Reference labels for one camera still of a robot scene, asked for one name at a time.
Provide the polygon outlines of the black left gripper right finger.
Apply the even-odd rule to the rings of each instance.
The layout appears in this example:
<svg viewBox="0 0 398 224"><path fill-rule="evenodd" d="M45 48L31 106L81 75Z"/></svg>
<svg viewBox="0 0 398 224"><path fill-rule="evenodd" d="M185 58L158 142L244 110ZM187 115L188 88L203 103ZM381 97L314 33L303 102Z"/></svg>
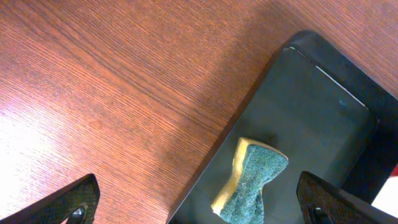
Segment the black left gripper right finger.
<svg viewBox="0 0 398 224"><path fill-rule="evenodd" d="M308 171L301 172L296 195L305 224L397 224L396 217Z"/></svg>

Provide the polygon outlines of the yellow green sponge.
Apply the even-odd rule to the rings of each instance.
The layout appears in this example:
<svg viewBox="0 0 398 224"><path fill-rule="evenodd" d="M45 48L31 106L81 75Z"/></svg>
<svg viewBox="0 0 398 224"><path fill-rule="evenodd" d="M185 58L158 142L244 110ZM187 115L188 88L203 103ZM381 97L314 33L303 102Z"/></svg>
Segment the yellow green sponge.
<svg viewBox="0 0 398 224"><path fill-rule="evenodd" d="M231 175L213 203L212 212L227 223L264 223L262 189L289 164L276 148L249 138L238 140Z"/></svg>

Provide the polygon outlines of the white plate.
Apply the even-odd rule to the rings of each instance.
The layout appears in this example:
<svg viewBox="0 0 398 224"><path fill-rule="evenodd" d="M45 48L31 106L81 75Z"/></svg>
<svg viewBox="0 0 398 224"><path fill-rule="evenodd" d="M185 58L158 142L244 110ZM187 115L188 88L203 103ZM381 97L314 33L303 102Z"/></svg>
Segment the white plate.
<svg viewBox="0 0 398 224"><path fill-rule="evenodd" d="M398 176L388 178L371 205L397 218L398 217L397 191L398 191Z"/></svg>

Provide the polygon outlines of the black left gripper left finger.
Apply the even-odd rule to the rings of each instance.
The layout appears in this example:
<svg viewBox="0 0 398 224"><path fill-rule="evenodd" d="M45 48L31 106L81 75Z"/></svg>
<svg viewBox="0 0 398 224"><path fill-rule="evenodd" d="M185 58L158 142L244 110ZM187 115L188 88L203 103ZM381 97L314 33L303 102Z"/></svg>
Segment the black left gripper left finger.
<svg viewBox="0 0 398 224"><path fill-rule="evenodd" d="M62 189L1 220L1 223L92 224L100 200L94 174L87 174Z"/></svg>

